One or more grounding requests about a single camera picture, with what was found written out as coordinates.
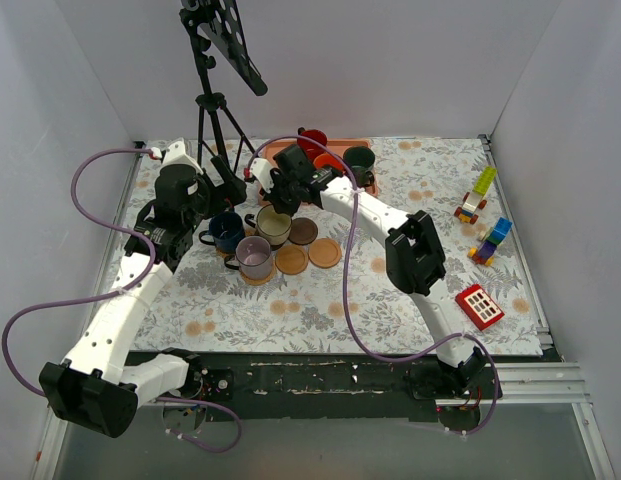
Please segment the dark blue mug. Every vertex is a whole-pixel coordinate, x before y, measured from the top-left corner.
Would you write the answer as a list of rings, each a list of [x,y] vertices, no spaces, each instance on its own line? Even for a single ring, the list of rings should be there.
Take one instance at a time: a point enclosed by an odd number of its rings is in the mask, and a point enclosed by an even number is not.
[[[199,233],[199,241],[202,244],[214,246],[224,254],[233,254],[244,238],[243,220],[233,211],[214,216],[209,221],[208,227]]]

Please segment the cream enamel mug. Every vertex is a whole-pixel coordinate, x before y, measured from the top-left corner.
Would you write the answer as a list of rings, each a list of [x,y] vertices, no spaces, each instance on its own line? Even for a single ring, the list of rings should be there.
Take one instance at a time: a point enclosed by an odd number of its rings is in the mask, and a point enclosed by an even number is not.
[[[262,207],[256,214],[246,214],[244,221],[273,248],[279,248],[288,240],[292,228],[292,217],[277,213],[272,205]]]

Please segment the dark wooden coaster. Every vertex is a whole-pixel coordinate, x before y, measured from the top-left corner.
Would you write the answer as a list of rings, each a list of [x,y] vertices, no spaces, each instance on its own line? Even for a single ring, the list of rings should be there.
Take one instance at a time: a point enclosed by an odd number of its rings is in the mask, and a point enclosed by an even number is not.
[[[295,245],[309,245],[318,235],[317,224],[306,217],[294,218],[291,222],[289,241]]]

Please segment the dark green mug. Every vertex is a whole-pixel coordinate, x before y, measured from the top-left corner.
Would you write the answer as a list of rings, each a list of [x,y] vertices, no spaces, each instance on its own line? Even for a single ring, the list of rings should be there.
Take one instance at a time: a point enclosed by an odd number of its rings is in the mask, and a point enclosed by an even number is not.
[[[343,160],[354,174],[358,187],[369,188],[374,185],[374,152],[366,146],[353,146],[343,155]]]

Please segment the grey lilac mug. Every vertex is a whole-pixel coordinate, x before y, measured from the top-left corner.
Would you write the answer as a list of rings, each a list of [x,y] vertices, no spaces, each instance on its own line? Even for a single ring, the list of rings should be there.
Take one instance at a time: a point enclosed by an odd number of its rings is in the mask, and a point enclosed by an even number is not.
[[[270,243],[260,236],[247,236],[224,259],[224,266],[239,271],[249,280],[265,280],[274,267]]]

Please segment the light wooden coaster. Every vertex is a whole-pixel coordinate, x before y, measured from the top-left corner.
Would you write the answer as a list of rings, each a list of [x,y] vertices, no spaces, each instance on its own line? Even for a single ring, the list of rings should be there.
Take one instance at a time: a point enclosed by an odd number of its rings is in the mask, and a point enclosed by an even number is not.
[[[310,262],[316,267],[328,269],[336,266],[341,260],[340,245],[331,238],[319,238],[308,248]]]
[[[309,258],[305,248],[290,244],[281,247],[276,254],[275,264],[285,275],[298,275],[308,265]]]

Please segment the woven cork coaster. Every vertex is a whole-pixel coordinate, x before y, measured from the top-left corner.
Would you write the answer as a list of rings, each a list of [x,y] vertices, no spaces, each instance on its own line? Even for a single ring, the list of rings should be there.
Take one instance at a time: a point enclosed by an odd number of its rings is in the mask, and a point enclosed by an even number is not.
[[[264,278],[254,279],[247,276],[244,272],[240,271],[241,278],[248,285],[259,286],[268,283],[277,273],[277,267],[275,265],[272,266],[270,273]]]

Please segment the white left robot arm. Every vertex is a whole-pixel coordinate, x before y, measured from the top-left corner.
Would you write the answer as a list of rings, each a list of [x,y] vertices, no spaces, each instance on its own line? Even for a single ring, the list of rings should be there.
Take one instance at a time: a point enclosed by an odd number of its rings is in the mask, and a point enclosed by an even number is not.
[[[144,363],[126,363],[135,336],[157,295],[194,243],[202,221],[245,201],[246,185],[222,156],[211,159],[214,184],[183,141],[150,157],[161,162],[155,197],[125,233],[110,291],[81,339],[58,363],[46,363],[39,383],[57,417],[111,438],[122,435],[137,410],[163,394],[175,403],[228,401],[235,375],[201,355],[168,348]]]

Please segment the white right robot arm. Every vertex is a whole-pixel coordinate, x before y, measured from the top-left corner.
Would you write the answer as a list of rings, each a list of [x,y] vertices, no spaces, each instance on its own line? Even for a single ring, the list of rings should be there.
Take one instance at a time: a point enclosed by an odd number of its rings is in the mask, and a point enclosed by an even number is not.
[[[254,153],[244,175],[259,181],[263,198],[279,213],[293,215],[309,203],[376,240],[385,251],[389,280],[416,305],[434,341],[424,351],[436,354],[444,389],[459,398],[476,389],[488,353],[463,329],[461,309],[445,283],[444,249],[428,213],[409,214],[368,194],[347,164],[316,168],[297,144],[273,162]]]

